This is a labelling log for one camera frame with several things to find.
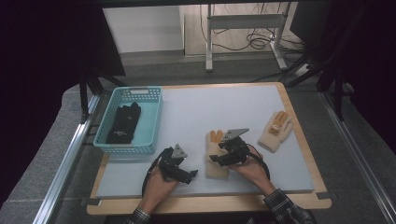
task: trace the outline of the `teal basket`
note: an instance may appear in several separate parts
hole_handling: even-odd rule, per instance
[[[117,108],[123,105],[131,105],[133,102],[137,102],[142,110],[131,144],[107,144],[107,135],[114,123]],[[156,149],[162,108],[161,87],[116,88],[111,95],[98,132],[93,140],[93,145],[108,154],[153,154]]]

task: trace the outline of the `plaid shirt sleeve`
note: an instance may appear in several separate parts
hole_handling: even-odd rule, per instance
[[[140,208],[136,208],[124,224],[149,224],[149,219],[149,214],[143,212]]]
[[[280,189],[264,199],[275,219],[281,224],[316,224],[312,213],[297,206]]]

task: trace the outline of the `wooden table frame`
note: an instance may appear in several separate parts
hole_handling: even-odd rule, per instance
[[[208,84],[208,85],[182,85],[163,86],[163,89],[180,88],[222,88],[240,86],[268,86],[275,85],[286,112],[294,117],[293,130],[297,137],[300,149],[303,153],[309,173],[312,176],[315,189],[310,193],[288,194],[290,199],[305,209],[325,209],[332,205],[330,198],[320,199],[318,193],[327,193],[326,186],[321,178],[317,164],[306,142],[300,122],[291,105],[290,98],[283,84],[279,82],[267,83],[236,83],[236,84]],[[100,165],[91,198],[96,199],[101,178],[105,172],[108,155],[105,154]],[[154,214],[177,214],[177,213],[210,213],[210,212],[252,212],[265,211],[268,207],[263,202],[262,195],[238,195],[238,196],[210,196],[210,197],[171,197],[162,202]],[[136,209],[140,199],[103,199],[99,205],[88,205],[87,212],[90,215],[129,215]]]

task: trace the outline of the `white wall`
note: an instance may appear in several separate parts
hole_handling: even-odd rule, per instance
[[[179,6],[105,8],[119,53],[183,49]]]

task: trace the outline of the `glove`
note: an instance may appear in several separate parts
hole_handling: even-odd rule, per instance
[[[276,152],[293,128],[291,120],[292,116],[286,112],[275,112],[265,125],[264,132],[259,138],[259,145],[272,152]]]
[[[228,166],[221,167],[209,158],[210,155],[222,156],[228,153],[227,150],[221,149],[218,145],[222,136],[223,132],[221,130],[211,131],[210,134],[206,135],[205,174],[207,177],[226,178],[228,176]]]
[[[107,144],[131,144],[139,121],[141,107],[137,103],[118,107],[113,126],[108,132]]]

